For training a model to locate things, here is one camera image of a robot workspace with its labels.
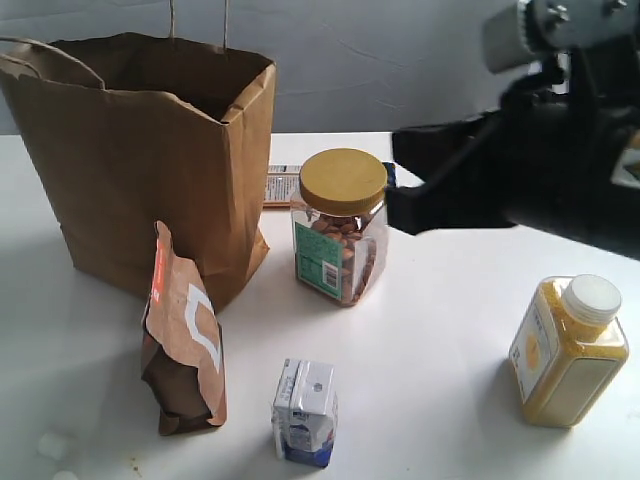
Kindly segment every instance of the gold jar lid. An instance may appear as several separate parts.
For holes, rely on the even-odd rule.
[[[307,204],[335,216],[361,215],[384,199],[387,170],[373,155],[351,148],[326,150],[300,170],[300,194]]]

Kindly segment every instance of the white carton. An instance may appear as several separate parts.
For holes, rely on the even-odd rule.
[[[279,458],[322,468],[329,465],[338,426],[333,366],[287,359],[271,422]]]

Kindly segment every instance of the brown paper pouch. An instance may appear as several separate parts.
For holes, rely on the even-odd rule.
[[[142,379],[160,404],[161,435],[219,427],[227,419],[222,331],[192,260],[158,234],[151,294],[142,320]]]

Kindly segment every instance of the paper bag handle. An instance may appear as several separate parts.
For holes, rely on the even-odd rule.
[[[169,8],[171,10],[171,28],[169,30],[169,38],[176,38],[176,1],[169,0]],[[224,30],[222,38],[222,49],[227,51],[227,38],[229,32],[229,0],[224,0]]]
[[[91,67],[89,67],[86,63],[82,62],[81,60],[78,60],[77,58],[75,58],[75,57],[69,55],[68,53],[60,50],[59,48],[54,47],[53,45],[49,45],[48,43],[39,42],[37,40],[32,40],[30,38],[2,37],[2,36],[0,36],[0,42],[21,43],[21,44],[26,44],[26,45],[32,45],[34,47],[40,47],[40,48],[42,48],[44,50],[49,50],[50,52],[53,52],[56,55],[58,55],[58,56],[60,56],[62,58],[65,58],[66,60],[69,60],[72,63],[75,63],[80,68],[82,68],[84,71],[86,71],[89,75],[91,75],[95,80],[98,81],[98,88],[100,90],[104,90],[106,88],[105,84],[104,84],[104,80]],[[38,78],[42,78],[42,75],[40,74],[38,69],[36,67],[34,67],[32,64],[30,64],[29,62],[25,61],[25,60],[22,60],[22,59],[19,59],[19,58],[15,58],[15,57],[11,57],[9,55],[0,55],[0,58],[2,58],[3,60],[7,60],[8,62],[15,63],[16,65],[22,65],[23,67],[27,67],[29,70],[34,72],[38,76]]]

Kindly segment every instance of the white tabletop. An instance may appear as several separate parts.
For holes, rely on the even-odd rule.
[[[390,159],[386,134],[275,135],[272,163],[334,146]],[[139,380],[142,302],[73,270],[19,138],[0,138],[0,172],[2,480],[49,479],[65,466],[81,480],[640,473],[640,262],[522,227],[417,238],[394,231],[385,275],[344,310],[295,282],[288,213],[267,212],[272,251],[219,316],[228,423],[160,438],[157,404]],[[632,356],[572,431],[524,425],[507,349],[538,281],[584,272],[622,291]],[[336,366],[340,424],[326,470],[275,459],[270,402],[286,357]],[[48,431],[78,439],[66,465],[36,454]]]

